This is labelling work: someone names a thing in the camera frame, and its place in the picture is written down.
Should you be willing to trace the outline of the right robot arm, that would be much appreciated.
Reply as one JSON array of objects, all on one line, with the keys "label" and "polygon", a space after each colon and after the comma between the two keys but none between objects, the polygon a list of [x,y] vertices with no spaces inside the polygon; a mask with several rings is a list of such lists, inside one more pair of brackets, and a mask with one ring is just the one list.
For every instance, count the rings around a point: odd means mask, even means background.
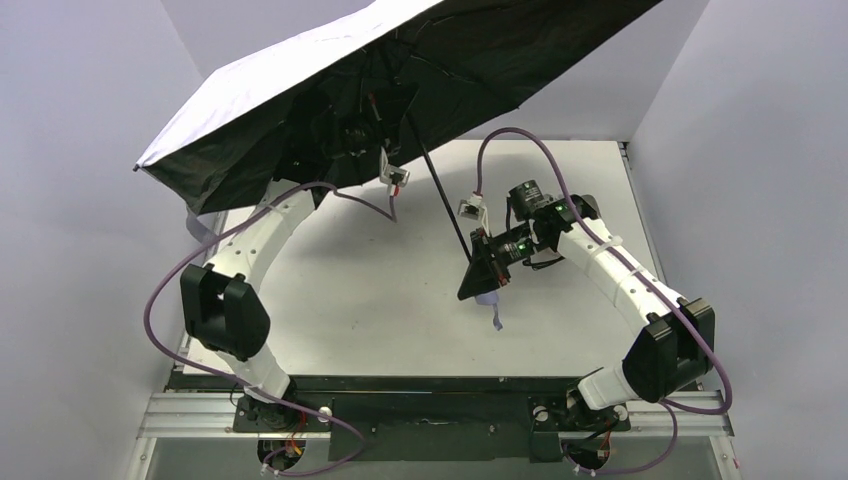
[{"label": "right robot arm", "polygon": [[624,359],[601,368],[576,387],[574,401],[599,411],[631,400],[657,403],[708,373],[713,363],[715,314],[702,299],[685,300],[651,276],[610,234],[586,198],[544,194],[536,181],[508,193],[516,226],[493,236],[485,227],[470,234],[471,260],[457,297],[496,305],[512,264],[529,264],[546,250],[580,268],[610,301],[635,336]]}]

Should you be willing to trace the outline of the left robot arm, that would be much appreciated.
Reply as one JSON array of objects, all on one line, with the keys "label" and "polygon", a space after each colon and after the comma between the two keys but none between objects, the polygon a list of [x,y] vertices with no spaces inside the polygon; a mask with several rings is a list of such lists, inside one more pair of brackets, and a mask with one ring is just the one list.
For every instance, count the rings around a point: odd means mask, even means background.
[{"label": "left robot arm", "polygon": [[273,182],[241,229],[203,265],[189,265],[179,283],[190,337],[214,352],[246,383],[245,392],[272,404],[285,396],[290,376],[268,346],[270,316],[259,289],[297,227],[316,209],[317,185]]}]

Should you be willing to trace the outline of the lilac umbrella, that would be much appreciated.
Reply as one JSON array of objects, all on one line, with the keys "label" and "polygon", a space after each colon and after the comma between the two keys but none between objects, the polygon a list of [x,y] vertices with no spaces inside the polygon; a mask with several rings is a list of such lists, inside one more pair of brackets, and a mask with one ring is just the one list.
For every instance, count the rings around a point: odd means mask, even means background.
[{"label": "lilac umbrella", "polygon": [[376,179],[519,109],[650,1],[375,1],[213,71],[136,162],[196,214]]}]

